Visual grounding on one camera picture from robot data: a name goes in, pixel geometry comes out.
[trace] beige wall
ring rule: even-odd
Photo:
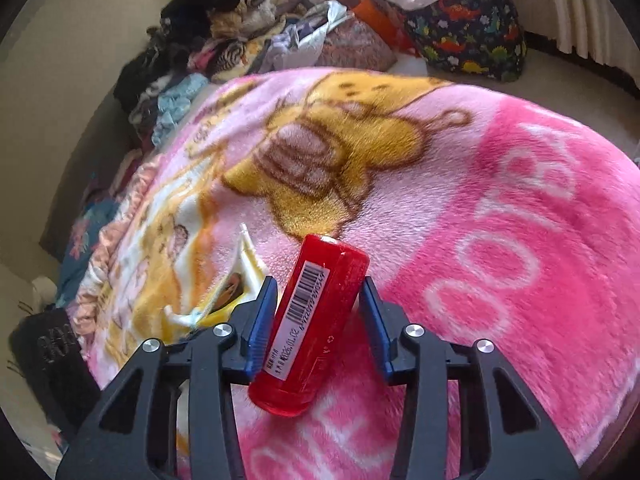
[[[62,171],[168,1],[30,0],[0,44],[0,260],[20,277],[55,277],[37,242]]]

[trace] pink patterned fabric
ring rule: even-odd
[[[120,338],[179,336],[164,305],[186,314],[197,304],[210,286],[201,282],[224,274],[240,222],[281,288],[314,229],[367,251],[382,298],[411,321],[453,342],[494,340],[579,463],[638,377],[640,173],[593,130],[529,102],[320,69],[220,89],[166,154],[110,261],[85,347],[102,386],[118,352],[135,350]],[[179,256],[167,248],[177,226],[188,234]],[[162,257],[145,253],[141,240],[165,233],[153,246]],[[157,301],[149,280],[164,287]],[[123,300],[130,311],[117,308]],[[378,377],[357,317],[347,330],[308,413],[276,418],[235,388],[249,479],[388,478],[403,391]],[[450,404],[451,477],[453,391]]]

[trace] triangular cutout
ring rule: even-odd
[[[502,370],[494,370],[495,387],[500,402],[502,427],[506,434],[522,433],[538,427],[536,417]]]
[[[102,430],[121,434],[129,434],[133,431],[141,385],[142,370],[136,370],[118,392],[100,421]]]

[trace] silver screw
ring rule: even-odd
[[[409,337],[420,337],[424,335],[424,329],[418,324],[411,324],[404,327],[404,332]]]
[[[158,341],[158,339],[147,339],[145,342],[142,343],[142,349],[145,352],[155,352],[156,350],[158,350],[160,348],[160,342]]]
[[[495,345],[488,339],[481,339],[476,343],[476,346],[483,354],[490,354],[495,349]]]
[[[226,337],[233,332],[229,323],[220,323],[213,327],[213,333],[218,337]]]

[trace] dark baseboard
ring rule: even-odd
[[[539,50],[540,52],[544,52],[545,54],[550,54],[551,56],[556,56],[569,63],[576,64],[590,72],[593,72],[596,75],[606,79],[607,81],[613,83],[616,86],[619,86],[628,94],[631,94],[636,99],[640,99],[640,89],[636,86],[636,82],[634,79],[626,73],[624,70],[617,68],[615,66],[602,65],[600,63],[595,62],[591,56],[587,59],[584,59],[581,56],[578,56],[577,52],[574,50],[571,54],[565,54],[564,52],[560,52],[558,50],[558,45],[556,40],[550,40],[545,36],[540,36],[539,34],[534,34],[533,32],[526,32],[525,37],[527,40],[527,46],[534,50]]]

